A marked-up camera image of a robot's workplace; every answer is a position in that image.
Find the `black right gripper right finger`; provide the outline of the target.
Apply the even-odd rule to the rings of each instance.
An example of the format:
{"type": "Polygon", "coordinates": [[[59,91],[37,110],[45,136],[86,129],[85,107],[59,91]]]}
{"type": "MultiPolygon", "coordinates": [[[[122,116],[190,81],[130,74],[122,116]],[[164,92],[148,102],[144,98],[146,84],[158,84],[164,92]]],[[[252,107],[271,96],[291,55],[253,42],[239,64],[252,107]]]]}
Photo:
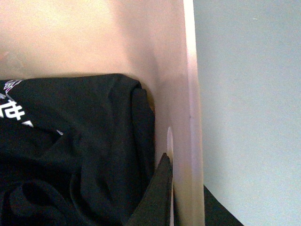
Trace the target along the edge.
{"type": "Polygon", "coordinates": [[[206,226],[243,226],[213,194],[204,186],[205,225],[206,226]]]}

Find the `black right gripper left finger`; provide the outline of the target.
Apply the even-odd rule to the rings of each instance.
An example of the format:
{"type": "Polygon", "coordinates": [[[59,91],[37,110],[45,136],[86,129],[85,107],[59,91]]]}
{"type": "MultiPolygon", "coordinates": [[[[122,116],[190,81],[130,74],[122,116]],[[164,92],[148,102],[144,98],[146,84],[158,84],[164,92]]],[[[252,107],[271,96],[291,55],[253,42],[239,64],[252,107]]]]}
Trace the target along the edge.
{"type": "Polygon", "coordinates": [[[170,225],[172,180],[172,164],[164,153],[141,202],[127,222],[128,226],[170,225]]]}

